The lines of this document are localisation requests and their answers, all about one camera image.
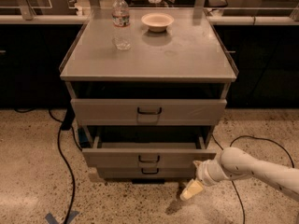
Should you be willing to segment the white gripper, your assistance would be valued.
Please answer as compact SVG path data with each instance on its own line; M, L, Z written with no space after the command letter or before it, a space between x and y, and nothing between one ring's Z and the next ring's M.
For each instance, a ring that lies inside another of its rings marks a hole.
M212 178L208 171L210 163L211 160L193 162L196 168L196 179L190 180L185 189L181 192L180 199L182 201L187 201L194 195L200 193L204 189L203 185L210 187L217 184L217 181Z

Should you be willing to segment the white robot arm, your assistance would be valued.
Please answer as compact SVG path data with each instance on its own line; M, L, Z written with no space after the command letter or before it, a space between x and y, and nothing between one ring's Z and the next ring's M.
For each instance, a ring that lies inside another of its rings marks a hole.
M182 201L187 201L200 193L204 186L213 186L221 181L233 181L251 176L299 201L298 169L258 160L239 148L227 147L218 158L194 161L193 164L196 168L195 178L191 179L181 192Z

